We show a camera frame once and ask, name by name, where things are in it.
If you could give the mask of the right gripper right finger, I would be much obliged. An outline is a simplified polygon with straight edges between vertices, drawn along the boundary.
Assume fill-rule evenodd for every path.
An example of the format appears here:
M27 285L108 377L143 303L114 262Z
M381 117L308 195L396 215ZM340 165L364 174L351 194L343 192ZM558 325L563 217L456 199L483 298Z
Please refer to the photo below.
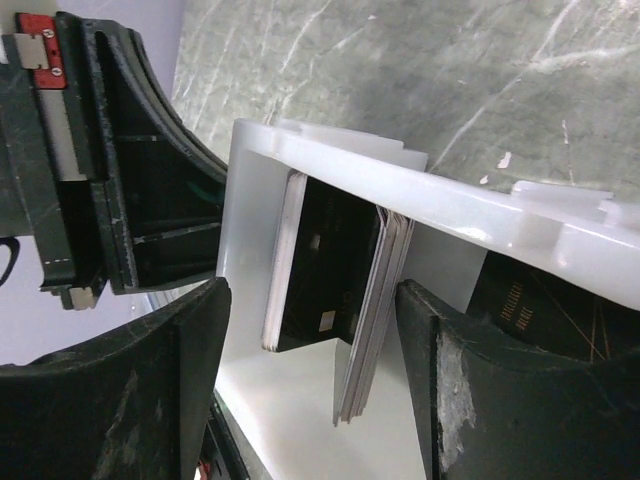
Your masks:
M429 479L635 479L639 353L585 363L470 318L413 280L395 297Z

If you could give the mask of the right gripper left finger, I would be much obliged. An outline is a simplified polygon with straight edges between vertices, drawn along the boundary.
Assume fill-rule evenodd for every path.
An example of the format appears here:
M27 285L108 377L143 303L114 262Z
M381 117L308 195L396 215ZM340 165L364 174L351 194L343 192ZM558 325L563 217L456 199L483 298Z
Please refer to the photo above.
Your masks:
M230 317L214 278L166 306L1 369L5 479L190 479Z

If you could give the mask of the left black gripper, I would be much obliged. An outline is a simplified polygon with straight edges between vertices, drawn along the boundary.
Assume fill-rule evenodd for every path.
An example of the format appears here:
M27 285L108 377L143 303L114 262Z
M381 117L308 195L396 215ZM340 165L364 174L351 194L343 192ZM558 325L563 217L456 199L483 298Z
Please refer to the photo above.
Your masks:
M22 237L35 242L41 291L66 310L94 308L107 272L116 294L206 280L226 175L173 109L136 31L2 13L3 281Z

